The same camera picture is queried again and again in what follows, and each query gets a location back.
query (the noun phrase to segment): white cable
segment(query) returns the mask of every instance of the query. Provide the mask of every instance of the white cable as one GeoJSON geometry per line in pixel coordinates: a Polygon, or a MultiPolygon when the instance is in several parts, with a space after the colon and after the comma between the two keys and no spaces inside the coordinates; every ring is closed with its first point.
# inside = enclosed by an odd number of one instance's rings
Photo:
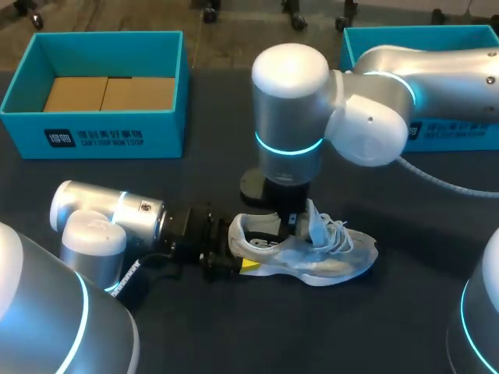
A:
{"type": "Polygon", "coordinates": [[[115,298],[116,296],[118,296],[118,294],[122,291],[122,289],[125,287],[125,285],[130,280],[130,278],[132,277],[132,275],[134,275],[134,273],[136,271],[138,271],[138,269],[140,268],[140,265],[141,264],[140,264],[139,260],[137,260],[135,263],[133,263],[132,267],[130,267],[130,269],[126,272],[126,274],[123,277],[123,279],[121,280],[121,282],[119,282],[118,287],[115,288],[115,290],[111,293],[111,296],[113,298],[115,298]]]}
{"type": "Polygon", "coordinates": [[[412,171],[419,177],[426,179],[428,182],[432,182],[435,185],[439,185],[440,187],[443,187],[444,189],[450,189],[453,192],[456,193],[461,193],[462,195],[467,195],[467,196],[474,196],[474,197],[483,197],[483,198],[488,198],[488,199],[499,199],[499,192],[489,192],[489,191],[479,191],[477,189],[467,189],[465,187],[460,187],[458,185],[453,185],[451,183],[447,183],[445,181],[442,181],[439,178],[436,178],[432,175],[429,175],[428,173],[422,171],[421,169],[418,169],[416,166],[408,162],[402,157],[398,157],[397,161],[399,162],[400,165],[402,165],[404,168],[412,171]]]}

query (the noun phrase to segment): black connector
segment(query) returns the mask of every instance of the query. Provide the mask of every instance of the black connector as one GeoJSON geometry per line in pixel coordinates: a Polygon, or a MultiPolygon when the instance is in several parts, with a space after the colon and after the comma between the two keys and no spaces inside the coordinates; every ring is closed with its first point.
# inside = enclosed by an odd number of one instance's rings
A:
{"type": "Polygon", "coordinates": [[[239,274],[242,259],[235,258],[228,247],[231,221],[209,204],[169,210],[159,251],[178,266],[201,265],[209,281],[239,274]]]}

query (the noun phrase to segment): sneaker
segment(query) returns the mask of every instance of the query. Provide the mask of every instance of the sneaker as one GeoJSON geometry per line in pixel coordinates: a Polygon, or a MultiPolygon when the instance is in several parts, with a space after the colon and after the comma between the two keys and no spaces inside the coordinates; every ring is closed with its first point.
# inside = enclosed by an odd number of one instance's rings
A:
{"type": "Polygon", "coordinates": [[[280,224],[276,213],[234,218],[228,230],[232,254],[259,264],[245,275],[288,274],[311,286],[328,286],[358,277],[377,258],[373,238],[319,213],[311,199],[298,216],[295,235],[279,238],[280,224]]]}

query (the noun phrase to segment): cable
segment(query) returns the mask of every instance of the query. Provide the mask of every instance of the cable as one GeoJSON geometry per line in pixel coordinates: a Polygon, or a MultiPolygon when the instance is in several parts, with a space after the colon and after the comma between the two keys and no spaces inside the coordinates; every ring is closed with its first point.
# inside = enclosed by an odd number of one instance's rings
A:
{"type": "Polygon", "coordinates": [[[467,189],[465,187],[460,187],[458,185],[453,185],[451,183],[447,183],[445,181],[442,181],[439,178],[436,178],[432,175],[429,175],[428,173],[422,171],[421,169],[417,168],[410,162],[408,162],[406,159],[402,157],[397,158],[397,162],[402,165],[404,168],[412,171],[419,177],[426,179],[428,182],[432,182],[435,185],[439,185],[440,187],[443,187],[444,189],[450,189],[452,192],[456,193],[461,193],[462,195],[467,195],[467,196],[474,196],[474,197],[483,197],[483,198],[488,198],[488,199],[499,199],[499,192],[489,192],[489,191],[479,191],[477,189],[467,189]]]}
{"type": "Polygon", "coordinates": [[[129,268],[129,270],[126,272],[125,276],[123,279],[118,284],[118,287],[115,288],[115,290],[111,293],[111,296],[113,298],[117,297],[119,293],[122,291],[122,289],[126,286],[126,284],[129,282],[130,278],[134,275],[138,269],[145,264],[147,261],[150,261],[151,259],[156,259],[156,258],[162,258],[162,259],[169,259],[168,255],[165,255],[164,253],[151,253],[150,255],[146,255],[141,259],[138,259],[133,265],[129,268]]]}

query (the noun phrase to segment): chair wheel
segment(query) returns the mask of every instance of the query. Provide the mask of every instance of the chair wheel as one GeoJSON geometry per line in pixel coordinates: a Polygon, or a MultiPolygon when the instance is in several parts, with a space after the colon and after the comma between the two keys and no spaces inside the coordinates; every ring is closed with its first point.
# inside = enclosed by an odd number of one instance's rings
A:
{"type": "Polygon", "coordinates": [[[17,14],[19,14],[20,16],[27,16],[28,7],[25,4],[23,4],[22,2],[20,2],[18,0],[17,2],[14,2],[13,5],[14,5],[14,8],[16,8],[16,10],[17,10],[17,14]]]}
{"type": "Polygon", "coordinates": [[[300,14],[293,14],[291,16],[291,26],[296,31],[301,31],[307,26],[307,23],[300,14]]]}
{"type": "Polygon", "coordinates": [[[37,12],[31,13],[30,19],[35,29],[41,30],[44,28],[44,19],[41,18],[40,13],[37,12]]]}
{"type": "Polygon", "coordinates": [[[334,22],[334,26],[338,32],[342,33],[349,26],[349,20],[346,17],[338,17],[334,22]]]}
{"type": "Polygon", "coordinates": [[[218,14],[213,8],[203,9],[203,21],[205,23],[215,23],[217,22],[218,14]]]}
{"type": "Polygon", "coordinates": [[[447,17],[442,12],[441,9],[434,9],[431,13],[431,24],[432,25],[443,25],[447,17]]]}
{"type": "Polygon", "coordinates": [[[497,35],[499,35],[499,15],[498,14],[491,16],[490,25],[494,29],[495,33],[497,35]]]}

